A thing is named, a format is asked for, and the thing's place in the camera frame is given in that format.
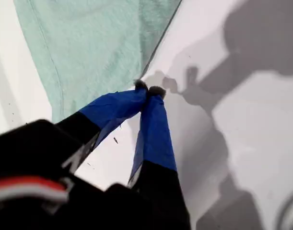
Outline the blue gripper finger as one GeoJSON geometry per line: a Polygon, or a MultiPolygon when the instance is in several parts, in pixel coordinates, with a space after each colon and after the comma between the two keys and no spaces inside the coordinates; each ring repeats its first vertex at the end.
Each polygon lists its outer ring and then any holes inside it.
{"type": "Polygon", "coordinates": [[[140,116],[129,185],[141,198],[141,217],[150,230],[189,230],[164,107],[165,90],[152,86],[140,116]]]}
{"type": "Polygon", "coordinates": [[[57,126],[82,143],[62,168],[75,172],[87,156],[125,120],[140,112],[146,103],[148,87],[136,80],[135,89],[108,93],[57,123],[57,126]]]}

